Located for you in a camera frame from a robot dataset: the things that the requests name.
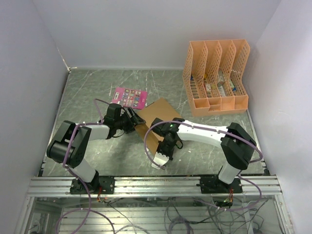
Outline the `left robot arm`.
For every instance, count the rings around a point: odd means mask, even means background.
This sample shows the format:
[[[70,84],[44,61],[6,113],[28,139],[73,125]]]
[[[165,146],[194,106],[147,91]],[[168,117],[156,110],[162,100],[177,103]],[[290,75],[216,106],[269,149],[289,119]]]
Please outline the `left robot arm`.
[[[49,143],[46,154],[54,162],[73,173],[70,194],[113,194],[113,176],[100,176],[85,160],[87,145],[93,140],[107,140],[116,137],[118,130],[128,134],[135,127],[145,123],[131,107],[111,103],[106,115],[97,123],[76,124],[65,120]]]

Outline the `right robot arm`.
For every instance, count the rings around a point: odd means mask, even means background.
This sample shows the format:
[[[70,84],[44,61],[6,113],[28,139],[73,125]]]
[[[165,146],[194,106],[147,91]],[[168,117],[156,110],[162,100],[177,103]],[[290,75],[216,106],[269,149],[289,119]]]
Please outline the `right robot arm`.
[[[185,141],[209,144],[222,150],[226,162],[216,175],[204,175],[197,186],[203,194],[242,193],[241,180],[236,176],[248,168],[256,149],[254,139],[237,123],[230,126],[210,126],[183,118],[163,121],[155,118],[149,132],[163,139],[159,141],[152,166],[162,169],[173,159],[174,149],[182,149]]]

